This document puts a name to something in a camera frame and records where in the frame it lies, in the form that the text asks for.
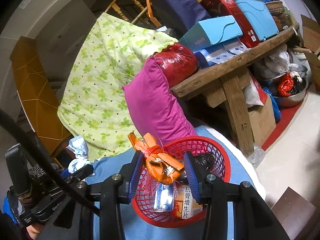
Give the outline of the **person left hand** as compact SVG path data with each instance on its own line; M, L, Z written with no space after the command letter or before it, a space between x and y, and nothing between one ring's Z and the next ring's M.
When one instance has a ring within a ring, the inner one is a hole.
M43 230L44 225L39 223L34 223L26 227L26 231L30 239L36 239L40 232Z

